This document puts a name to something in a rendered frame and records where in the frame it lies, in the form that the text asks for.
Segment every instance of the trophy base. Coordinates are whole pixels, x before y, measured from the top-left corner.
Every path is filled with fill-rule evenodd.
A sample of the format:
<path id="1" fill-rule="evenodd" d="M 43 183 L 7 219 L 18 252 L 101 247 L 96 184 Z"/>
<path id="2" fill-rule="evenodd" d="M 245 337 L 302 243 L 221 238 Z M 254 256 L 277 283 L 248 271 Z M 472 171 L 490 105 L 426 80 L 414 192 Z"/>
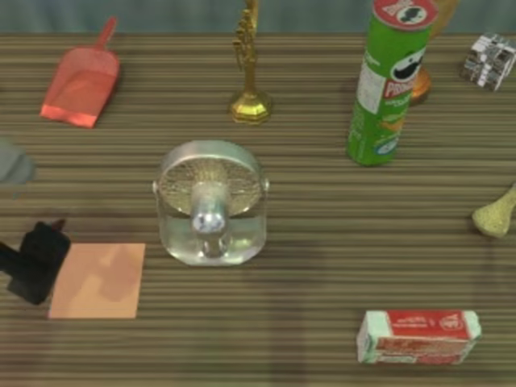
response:
<path id="1" fill-rule="evenodd" d="M 428 98 L 428 94 L 430 93 L 431 86 L 432 81 L 430 74 L 428 73 L 427 69 L 421 67 L 418 76 L 416 77 L 414 88 L 412 89 L 410 105 L 417 106 L 425 102 Z"/>
<path id="2" fill-rule="evenodd" d="M 231 117 L 236 123 L 259 125 L 268 120 L 273 110 L 273 101 L 263 92 L 239 92 L 230 104 Z"/>

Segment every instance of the toothpaste box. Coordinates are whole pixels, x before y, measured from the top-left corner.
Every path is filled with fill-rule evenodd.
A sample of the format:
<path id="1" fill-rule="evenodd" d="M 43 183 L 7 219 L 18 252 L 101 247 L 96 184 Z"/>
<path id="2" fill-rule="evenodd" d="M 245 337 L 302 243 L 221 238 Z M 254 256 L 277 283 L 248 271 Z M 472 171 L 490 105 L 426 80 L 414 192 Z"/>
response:
<path id="1" fill-rule="evenodd" d="M 459 364 L 480 337 L 470 310 L 371 310 L 356 338 L 358 361 Z"/>

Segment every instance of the gold statue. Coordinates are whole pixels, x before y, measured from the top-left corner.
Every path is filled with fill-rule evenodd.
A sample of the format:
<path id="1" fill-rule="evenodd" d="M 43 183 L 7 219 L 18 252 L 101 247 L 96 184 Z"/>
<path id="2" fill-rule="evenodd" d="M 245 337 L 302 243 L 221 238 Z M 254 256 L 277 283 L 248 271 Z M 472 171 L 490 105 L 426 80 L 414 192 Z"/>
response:
<path id="1" fill-rule="evenodd" d="M 516 183 L 501 198 L 473 212 L 473 222 L 482 234 L 501 238 L 509 231 L 515 206 Z"/>
<path id="2" fill-rule="evenodd" d="M 236 29 L 233 40 L 236 62 L 244 71 L 244 86 L 231 100 L 230 112 L 237 123 L 260 124 L 272 111 L 272 100 L 256 88 L 255 36 L 258 22 L 258 0 L 246 0 L 246 9 Z"/>
<path id="3" fill-rule="evenodd" d="M 434 39 L 450 23 L 460 0 L 434 0 L 434 2 L 439 8 L 439 15 L 431 28 L 430 40 Z M 412 90 L 410 105 L 419 105 L 424 102 L 430 93 L 431 86 L 430 74 L 427 69 L 421 67 Z"/>

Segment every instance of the orange square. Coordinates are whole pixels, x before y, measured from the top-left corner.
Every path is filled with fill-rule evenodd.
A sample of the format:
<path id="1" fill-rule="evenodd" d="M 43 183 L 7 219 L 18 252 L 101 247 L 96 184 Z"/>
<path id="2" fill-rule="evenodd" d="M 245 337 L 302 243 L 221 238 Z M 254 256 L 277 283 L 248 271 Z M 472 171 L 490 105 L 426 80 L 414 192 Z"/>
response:
<path id="1" fill-rule="evenodd" d="M 144 243 L 74 243 L 54 285 L 49 318 L 135 318 Z"/>

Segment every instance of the gold trophy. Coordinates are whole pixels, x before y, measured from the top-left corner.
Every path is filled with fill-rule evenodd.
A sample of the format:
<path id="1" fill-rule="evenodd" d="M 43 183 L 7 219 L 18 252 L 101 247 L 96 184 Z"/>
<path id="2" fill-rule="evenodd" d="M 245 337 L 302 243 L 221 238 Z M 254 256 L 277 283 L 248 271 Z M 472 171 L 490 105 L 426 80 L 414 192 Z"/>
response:
<path id="1" fill-rule="evenodd" d="M 434 0 L 435 5 L 439 8 L 439 15 L 431 28 L 430 40 L 434 39 L 448 25 L 448 23 L 450 23 L 450 20 L 459 5 L 459 1 L 460 0 Z M 416 77 L 410 105 L 419 105 L 424 102 L 430 93 L 431 85 L 432 82 L 430 74 L 423 66 L 420 68 L 418 76 Z"/>
<path id="2" fill-rule="evenodd" d="M 231 116 L 237 123 L 260 124 L 266 121 L 272 111 L 271 98 L 256 89 L 255 36 L 258 23 L 258 0 L 246 0 L 246 9 L 236 29 L 233 40 L 236 62 L 244 71 L 244 86 L 231 100 Z"/>

